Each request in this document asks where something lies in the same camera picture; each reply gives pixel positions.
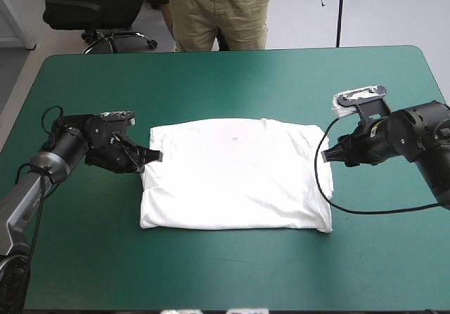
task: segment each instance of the black cable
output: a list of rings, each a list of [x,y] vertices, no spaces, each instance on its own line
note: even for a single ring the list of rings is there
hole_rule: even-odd
[[[330,123],[330,125],[327,127],[327,129],[325,130],[325,133],[323,134],[323,137],[322,137],[321,141],[319,142],[319,145],[317,146],[316,155],[314,156],[314,174],[316,176],[317,188],[319,189],[319,192],[321,193],[324,200],[327,201],[327,203],[329,203],[329,205],[331,205],[332,207],[335,207],[336,209],[338,209],[340,211],[347,212],[349,214],[401,214],[401,213],[405,213],[405,212],[421,211],[421,210],[431,209],[433,207],[443,207],[446,205],[450,205],[450,202],[445,202],[445,203],[426,204],[426,205],[422,205],[420,207],[409,207],[406,209],[393,209],[393,210],[382,210],[382,211],[355,211],[355,210],[351,210],[351,209],[346,209],[344,207],[341,207],[340,205],[337,205],[337,204],[331,202],[325,196],[325,193],[323,193],[321,185],[319,183],[319,175],[317,173],[317,157],[319,155],[319,149],[322,146],[323,140],[325,140],[325,137],[328,135],[328,132],[330,131],[331,127],[337,121],[339,121],[339,119],[334,119]]]
[[[26,166],[29,166],[31,168],[32,172],[36,172],[38,173],[41,178],[40,178],[40,183],[41,183],[41,197],[39,200],[39,208],[37,211],[37,218],[36,218],[36,224],[34,226],[34,232],[33,232],[33,238],[32,238],[32,242],[31,242],[31,246],[30,246],[30,252],[28,254],[28,259],[27,259],[27,264],[25,266],[25,272],[23,274],[23,279],[22,279],[22,283],[20,286],[20,293],[19,293],[19,300],[18,300],[18,304],[17,304],[17,314],[21,314],[23,311],[23,306],[25,305],[25,297],[27,296],[27,285],[26,285],[26,279],[27,279],[27,275],[30,272],[30,266],[31,266],[31,261],[33,258],[33,254],[34,254],[34,248],[36,247],[36,242],[37,242],[37,235],[39,233],[39,227],[41,225],[41,218],[42,218],[42,210],[44,208],[44,200],[50,196],[52,193],[55,192],[56,188],[59,186],[59,184],[52,189],[52,191],[46,196],[45,192],[46,192],[46,182],[45,182],[45,178],[46,176],[49,175],[49,169],[50,168],[39,168],[38,166],[34,166],[33,164],[30,163],[24,163],[22,165],[19,166],[17,173],[15,175],[15,184],[17,185],[18,181],[19,181],[19,177],[20,177],[20,172],[23,170],[23,168],[25,168]]]
[[[45,129],[44,119],[45,119],[45,116],[50,112],[50,110],[55,109],[55,108],[59,109],[59,116],[58,116],[58,118],[64,115],[63,107],[61,107],[60,105],[51,105],[50,107],[48,107],[47,109],[44,110],[44,112],[42,113],[42,116],[41,116],[41,127],[42,127],[42,130],[44,130],[48,135],[51,135],[52,133],[51,133],[51,131],[47,131]]]

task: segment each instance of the chair base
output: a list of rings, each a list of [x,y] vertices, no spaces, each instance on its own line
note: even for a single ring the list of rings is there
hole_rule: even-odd
[[[83,40],[89,44],[87,48],[82,52],[82,54],[89,54],[94,50],[96,46],[101,44],[107,44],[113,53],[119,53],[117,50],[117,45],[115,40],[123,38],[140,38],[147,41],[147,45],[151,51],[153,51],[158,43],[155,40],[147,37],[146,35],[135,32],[135,31],[125,31],[125,32],[113,32],[110,30],[97,30],[94,33],[85,32],[82,34]]]

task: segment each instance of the t-shirt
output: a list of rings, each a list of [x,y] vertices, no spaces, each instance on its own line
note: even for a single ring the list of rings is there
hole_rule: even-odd
[[[272,119],[206,119],[150,130],[162,162],[142,174],[141,227],[218,230],[315,228],[331,231],[317,188],[318,126]],[[328,139],[322,150],[328,146]],[[330,163],[318,158],[319,182],[331,198]]]

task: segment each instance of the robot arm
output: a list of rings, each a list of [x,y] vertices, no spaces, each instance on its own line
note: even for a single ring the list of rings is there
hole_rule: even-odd
[[[438,203],[450,201],[450,108],[437,101],[390,112],[383,86],[369,86],[337,94],[338,117],[358,113],[353,133],[338,138],[322,152],[326,162],[346,166],[376,165],[403,155],[416,163]]]
[[[42,195],[65,181],[84,156],[86,164],[118,174],[142,173],[145,164],[162,160],[161,152],[136,145],[126,136],[127,127],[134,124],[134,112],[63,116],[60,111],[49,139],[30,160],[30,172],[0,200],[1,313],[17,311],[21,301],[23,305],[20,289],[23,282],[28,283],[25,266],[30,253],[23,230]]]

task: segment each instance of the chair armrest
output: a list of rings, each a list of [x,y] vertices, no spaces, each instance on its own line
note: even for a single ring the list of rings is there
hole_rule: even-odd
[[[91,18],[91,22],[89,21],[89,31],[95,31],[103,18],[103,9],[101,6],[88,1],[45,0],[45,2],[47,9],[49,9],[51,13],[67,12],[71,13],[71,16],[74,16],[74,14],[80,16],[88,15]]]
[[[54,5],[67,5],[67,6],[76,6],[82,8],[88,8],[89,10],[93,10],[95,12],[101,13],[101,6],[95,3],[89,3],[87,1],[78,1],[78,0],[45,0],[48,4]]]

